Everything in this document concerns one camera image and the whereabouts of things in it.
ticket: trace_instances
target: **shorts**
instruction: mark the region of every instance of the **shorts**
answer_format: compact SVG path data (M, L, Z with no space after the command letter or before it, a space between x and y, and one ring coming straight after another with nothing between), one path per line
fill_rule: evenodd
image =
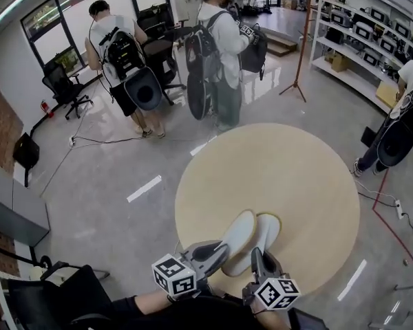
M125 116L131 116L138 108L124 89L124 83L110 88L110 94L115 98Z

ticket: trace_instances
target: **power strip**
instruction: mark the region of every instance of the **power strip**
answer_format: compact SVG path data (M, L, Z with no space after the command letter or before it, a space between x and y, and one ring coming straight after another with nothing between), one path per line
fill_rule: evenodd
M394 202L394 205L396 206L396 212L398 213L398 218L401 220L403 218L402 214L404 211L402 210L402 205L401 201L398 199L397 201Z

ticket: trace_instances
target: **white long-sleeve shirt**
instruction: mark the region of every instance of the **white long-sleeve shirt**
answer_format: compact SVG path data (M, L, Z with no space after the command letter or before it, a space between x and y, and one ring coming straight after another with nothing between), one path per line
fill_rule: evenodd
M203 3L198 20L206 27L212 16L224 11L209 3ZM224 75L228 85L237 89L240 81L240 64L238 55L249 45L247 36L240 35L240 29L235 24L230 14L222 14L211 28L211 34L220 53L220 61L223 64Z

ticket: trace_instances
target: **tripod stand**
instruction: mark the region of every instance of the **tripod stand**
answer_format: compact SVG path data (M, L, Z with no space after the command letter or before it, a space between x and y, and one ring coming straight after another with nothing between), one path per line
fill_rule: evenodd
M301 53L300 53L300 60L298 62L298 68L297 68L297 75L295 76L295 81L293 84L291 84L289 87L287 87L285 90L283 90L279 95L282 95L285 91L289 90L290 88L298 88L301 97L303 98L304 102L306 101L306 98L303 95L303 92L301 91L301 88L298 84L298 78L300 76L300 71L301 71L301 64L303 63L303 56L304 56L304 48L306 47L306 42L308 38L308 30L309 30L309 18L310 18L310 1L308 0L308 6L307 6L307 11L306 11L306 24L304 25L304 37L303 37L303 43L301 44Z

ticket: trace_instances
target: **black chair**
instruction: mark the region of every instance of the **black chair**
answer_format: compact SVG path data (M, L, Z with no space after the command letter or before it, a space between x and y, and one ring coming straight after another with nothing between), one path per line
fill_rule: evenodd
M46 280L62 267L69 265L58 262L40 281L8 280L11 309L25 330L63 330L70 329L71 324L80 325L80 329L91 327L95 314L110 307L109 296L88 265L80 267L61 286Z
M80 84L78 80L78 74L72 75L72 77L75 77L77 83L74 84L69 77L67 77L66 71L64 70L62 64L58 64L54 60L46 64L43 72L43 84L54 92L53 98L60 105L67 105L72 102L72 107L65 116L66 120L69 120L69 114L73 112L73 110L75 110L76 117L80 118L78 108L81 104L90 102L90 104L93 105L93 102L88 96L82 96L78 99L78 95L84 89L84 86Z
M185 21L188 20L179 21L179 26L183 28ZM164 91L164 96L167 98L170 105L174 105L168 98L165 90L187 88L187 86L182 83L175 85L170 84L179 72L178 64L173 57L173 44L175 40L178 39L177 30L179 29L179 26L175 26L168 4L154 6L150 9L141 11L138 17L138 25L150 38L150 42L143 45L147 57L147 66L149 66L156 75L156 78ZM164 71L164 62L167 62L169 66L169 71L167 72Z

